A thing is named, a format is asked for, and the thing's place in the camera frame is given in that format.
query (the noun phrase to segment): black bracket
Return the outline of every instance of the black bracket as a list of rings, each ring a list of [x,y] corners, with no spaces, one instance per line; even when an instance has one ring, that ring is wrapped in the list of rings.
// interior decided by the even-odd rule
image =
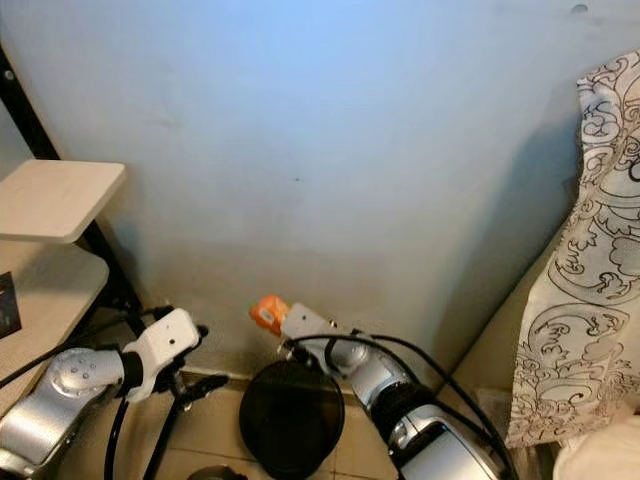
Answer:
[[[0,100],[4,103],[18,131],[24,138],[34,158],[60,160],[51,139],[47,135],[38,115],[25,94],[4,49],[0,45]],[[113,250],[98,224],[93,221],[82,234],[84,243],[93,253],[101,257],[109,267],[109,279],[96,304],[134,313],[142,310],[142,303],[133,286],[120,267]],[[90,309],[87,318],[95,309]],[[129,323],[136,335],[145,328],[141,320]]]

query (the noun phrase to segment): wooden shelf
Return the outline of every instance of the wooden shelf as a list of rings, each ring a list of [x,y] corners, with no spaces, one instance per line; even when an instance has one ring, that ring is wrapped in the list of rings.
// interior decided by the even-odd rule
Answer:
[[[0,378],[60,344],[109,274],[104,260],[74,244],[0,241],[0,273],[7,271],[13,276],[22,329],[0,339]],[[43,368],[0,390],[0,417],[27,393]]]
[[[119,163],[27,160],[0,183],[0,240],[72,243],[124,178]]]

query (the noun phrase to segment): tile floor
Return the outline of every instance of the tile floor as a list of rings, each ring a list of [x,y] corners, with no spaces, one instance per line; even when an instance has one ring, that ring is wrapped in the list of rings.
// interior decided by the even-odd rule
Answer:
[[[271,478],[242,442],[238,428],[242,393],[238,385],[225,387],[196,402],[180,417],[158,480],[186,480],[195,470],[217,464],[229,465],[249,480]],[[142,478],[170,402],[170,395],[154,395],[129,408],[118,443],[117,480]],[[102,478],[107,437],[117,407],[118,402],[112,401],[85,423],[62,462],[58,479]],[[392,480],[397,474],[373,425],[358,406],[349,405],[338,446],[311,478]]]

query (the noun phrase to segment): patterned curtain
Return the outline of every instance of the patterned curtain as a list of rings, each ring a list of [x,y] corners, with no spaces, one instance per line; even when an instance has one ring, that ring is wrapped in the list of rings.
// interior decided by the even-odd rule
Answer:
[[[640,393],[640,51],[578,92],[579,196],[524,312],[511,447],[602,427]]]

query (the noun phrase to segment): light blue wall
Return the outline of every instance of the light blue wall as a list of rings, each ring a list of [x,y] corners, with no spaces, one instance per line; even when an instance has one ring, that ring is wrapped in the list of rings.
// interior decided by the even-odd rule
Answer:
[[[265,293],[451,366],[562,221],[579,75],[640,47],[635,2],[2,1],[60,153],[118,161],[107,220],[149,303],[251,373]]]
[[[0,102],[0,180],[32,154],[4,104]]]

